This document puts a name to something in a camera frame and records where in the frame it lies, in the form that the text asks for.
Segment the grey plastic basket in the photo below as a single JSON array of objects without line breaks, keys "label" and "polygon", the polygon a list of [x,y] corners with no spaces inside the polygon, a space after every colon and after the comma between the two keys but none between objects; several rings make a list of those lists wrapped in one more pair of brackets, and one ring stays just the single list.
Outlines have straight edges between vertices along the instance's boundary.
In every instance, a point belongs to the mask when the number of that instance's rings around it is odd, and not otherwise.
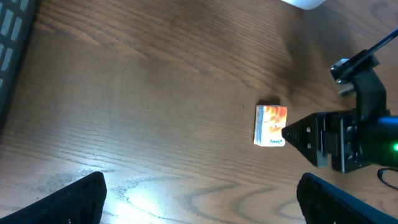
[{"label": "grey plastic basket", "polygon": [[36,0],[1,0],[1,121],[7,114],[36,8]]}]

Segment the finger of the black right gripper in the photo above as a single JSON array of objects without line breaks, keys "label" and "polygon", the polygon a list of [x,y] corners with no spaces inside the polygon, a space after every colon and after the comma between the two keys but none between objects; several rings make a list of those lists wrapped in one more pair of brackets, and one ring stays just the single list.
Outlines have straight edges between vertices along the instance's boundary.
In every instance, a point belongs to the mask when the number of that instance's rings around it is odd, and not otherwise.
[{"label": "finger of the black right gripper", "polygon": [[328,165],[323,150],[325,117],[326,113],[313,113],[282,129],[282,137],[315,167]]}]

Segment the orange tissue pack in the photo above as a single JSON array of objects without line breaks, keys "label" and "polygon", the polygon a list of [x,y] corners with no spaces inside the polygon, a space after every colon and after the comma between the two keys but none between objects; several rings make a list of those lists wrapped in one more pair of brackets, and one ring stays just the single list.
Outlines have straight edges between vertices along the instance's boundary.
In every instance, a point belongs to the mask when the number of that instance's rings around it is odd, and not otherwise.
[{"label": "orange tissue pack", "polygon": [[253,143],[261,147],[283,147],[282,129],[287,120],[287,107],[257,105]]}]

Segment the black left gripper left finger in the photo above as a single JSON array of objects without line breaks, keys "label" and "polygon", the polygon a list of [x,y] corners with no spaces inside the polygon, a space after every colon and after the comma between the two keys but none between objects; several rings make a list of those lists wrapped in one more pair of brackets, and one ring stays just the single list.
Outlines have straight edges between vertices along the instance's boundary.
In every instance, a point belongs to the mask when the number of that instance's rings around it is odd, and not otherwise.
[{"label": "black left gripper left finger", "polygon": [[106,194],[104,175],[96,171],[1,218],[1,224],[99,224]]}]

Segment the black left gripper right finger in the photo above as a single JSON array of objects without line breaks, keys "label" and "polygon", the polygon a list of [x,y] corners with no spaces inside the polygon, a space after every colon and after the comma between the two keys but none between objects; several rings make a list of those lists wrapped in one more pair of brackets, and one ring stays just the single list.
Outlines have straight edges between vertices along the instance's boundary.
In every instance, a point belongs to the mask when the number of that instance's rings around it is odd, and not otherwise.
[{"label": "black left gripper right finger", "polygon": [[297,200],[307,224],[397,224],[396,218],[309,172],[298,183]]}]

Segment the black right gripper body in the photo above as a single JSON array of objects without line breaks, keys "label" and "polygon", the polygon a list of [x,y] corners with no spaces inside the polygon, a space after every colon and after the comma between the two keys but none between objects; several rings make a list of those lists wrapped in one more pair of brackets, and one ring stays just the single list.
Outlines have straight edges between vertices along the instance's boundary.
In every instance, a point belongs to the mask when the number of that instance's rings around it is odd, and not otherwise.
[{"label": "black right gripper body", "polygon": [[323,149],[344,174],[369,165],[397,167],[397,116],[356,121],[355,110],[325,115]]}]

